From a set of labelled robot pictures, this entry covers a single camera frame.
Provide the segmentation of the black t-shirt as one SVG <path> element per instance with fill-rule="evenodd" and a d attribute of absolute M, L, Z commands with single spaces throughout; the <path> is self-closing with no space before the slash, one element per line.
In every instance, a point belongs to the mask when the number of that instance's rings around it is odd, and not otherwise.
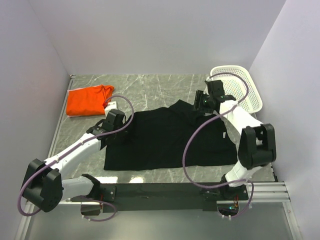
<path fill-rule="evenodd" d="M 213 117 L 194 111 L 183 100 L 169 107 L 137 111 L 125 128 L 128 134 L 124 142 L 106 147 L 103 168 L 106 171 L 180 168 L 184 151 L 187 167 L 233 165 L 237 162 L 236 146 L 221 119 L 206 125 L 186 147 L 196 129 Z"/>

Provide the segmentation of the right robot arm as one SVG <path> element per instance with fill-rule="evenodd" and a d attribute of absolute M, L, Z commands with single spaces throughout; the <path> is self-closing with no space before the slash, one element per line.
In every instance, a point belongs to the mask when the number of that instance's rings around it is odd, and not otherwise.
<path fill-rule="evenodd" d="M 275 128 L 245 111 L 239 100 L 225 93 L 221 80 L 207 82 L 206 91 L 196 91 L 193 109 L 206 114 L 217 112 L 240 134 L 237 162 L 221 178 L 221 183 L 228 184 L 218 188 L 223 199 L 231 200 L 240 195 L 245 181 L 255 172 L 276 160 Z"/>

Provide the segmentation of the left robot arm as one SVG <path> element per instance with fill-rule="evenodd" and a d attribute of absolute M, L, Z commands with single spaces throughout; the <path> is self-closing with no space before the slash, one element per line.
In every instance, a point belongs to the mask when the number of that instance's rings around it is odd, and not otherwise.
<path fill-rule="evenodd" d="M 19 192 L 43 212 L 52 211 L 60 201 L 73 197 L 101 200 L 101 183 L 89 174 L 66 179 L 68 173 L 90 155 L 126 134 L 126 115 L 118 109 L 90 127 L 82 137 L 60 153 L 45 160 L 34 159 L 27 170 Z"/>

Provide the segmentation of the white perforated plastic basket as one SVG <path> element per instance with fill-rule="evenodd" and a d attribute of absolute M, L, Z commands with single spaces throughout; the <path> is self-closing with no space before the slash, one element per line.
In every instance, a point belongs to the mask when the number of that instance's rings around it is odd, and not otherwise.
<path fill-rule="evenodd" d="M 226 95 L 232 95 L 239 102 L 241 98 L 248 94 L 239 105 L 250 114 L 259 112 L 263 107 L 263 102 L 260 94 L 255 86 L 250 73 L 239 65 L 222 65 L 211 69 L 209 76 L 212 81 L 221 80 L 223 89 Z"/>

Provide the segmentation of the folded orange t-shirt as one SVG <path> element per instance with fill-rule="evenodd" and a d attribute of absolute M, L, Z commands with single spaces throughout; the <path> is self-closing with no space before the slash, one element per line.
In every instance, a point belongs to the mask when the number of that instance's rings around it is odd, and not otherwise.
<path fill-rule="evenodd" d="M 114 90 L 114 86 L 103 84 L 69 90 L 65 113 L 68 117 L 104 115 L 105 101 Z"/>

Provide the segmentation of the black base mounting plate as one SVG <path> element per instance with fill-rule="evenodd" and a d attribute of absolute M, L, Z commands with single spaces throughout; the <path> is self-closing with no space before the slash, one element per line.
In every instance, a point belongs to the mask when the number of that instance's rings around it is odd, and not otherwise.
<path fill-rule="evenodd" d="M 204 189 L 192 183 L 102 183 L 95 200 L 118 211 L 203 210 L 216 212 L 218 201 L 249 199 L 245 185 Z"/>

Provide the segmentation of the aluminium frame rail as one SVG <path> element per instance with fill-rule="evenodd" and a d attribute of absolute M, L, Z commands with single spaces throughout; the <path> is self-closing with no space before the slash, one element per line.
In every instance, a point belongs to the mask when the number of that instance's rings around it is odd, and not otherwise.
<path fill-rule="evenodd" d="M 49 183 L 47 185 L 40 184 L 32 188 L 26 188 L 23 192 L 23 197 L 34 205 L 43 208 L 45 204 L 53 207 L 61 201 L 78 196 L 84 196 L 90 201 L 94 199 L 95 195 L 100 192 L 101 184 L 115 184 L 115 183 L 101 183 L 98 180 L 90 180 L 87 177 L 78 177 L 74 179 L 63 180 L 62 182 Z M 281 182 L 247 182 L 244 183 L 248 193 L 248 200 L 262 201 L 262 202 L 288 202 L 290 201 L 286 186 Z M 199 187 L 202 189 L 217 189 L 223 184 L 212 186 L 204 185 Z"/>

